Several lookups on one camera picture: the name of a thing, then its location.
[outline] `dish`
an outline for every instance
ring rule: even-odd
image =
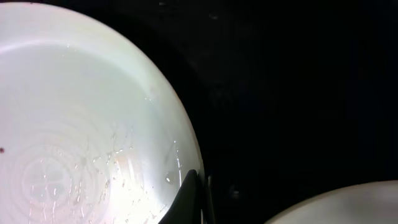
[[[2,3],[0,21],[0,224],[157,223],[187,172],[203,176],[163,74],[67,9]]]
[[[355,185],[294,205],[266,224],[393,224],[397,199],[398,181]]]

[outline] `dark background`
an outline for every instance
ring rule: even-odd
[[[398,179],[398,1],[41,2],[104,22],[161,69],[213,176],[218,223]]]

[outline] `water droplet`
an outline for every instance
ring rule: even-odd
[[[43,206],[43,216],[44,216],[44,220],[46,221],[47,220],[47,215],[45,213],[45,205]]]
[[[108,180],[108,181],[105,183],[105,189],[108,189],[108,186],[109,186],[110,183],[111,183],[110,180]]]
[[[97,156],[97,157],[93,158],[93,162],[95,162],[95,160],[97,160],[97,159],[101,159],[101,156]]]
[[[54,204],[52,205],[52,222],[55,223],[55,204],[56,202],[54,202]]]
[[[175,182],[175,174],[173,172],[168,172],[165,177],[165,180],[168,184],[173,185]]]
[[[102,195],[104,195],[104,192],[102,192],[101,193],[101,195],[99,196],[99,202],[98,202],[98,205],[101,203],[101,201],[102,201]]]
[[[218,19],[218,15],[215,12],[212,12],[212,13],[209,14],[209,18],[217,20]]]
[[[109,162],[111,160],[111,156],[112,156],[112,152],[108,153],[108,160],[106,161],[106,165],[109,164]]]
[[[68,196],[70,197],[70,194],[72,193],[72,178],[70,179],[70,186],[69,186],[69,193]]]

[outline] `white bowl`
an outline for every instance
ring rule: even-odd
[[[203,174],[163,74],[82,14],[0,4],[0,105],[0,224],[157,223]]]
[[[396,224],[397,211],[398,181],[375,182],[311,198],[266,224]]]

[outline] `black surface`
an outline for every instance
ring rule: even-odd
[[[159,224],[200,224],[202,184],[195,170],[185,177],[173,204]]]
[[[213,175],[218,223],[398,179],[395,1],[44,2],[110,25],[162,70]]]

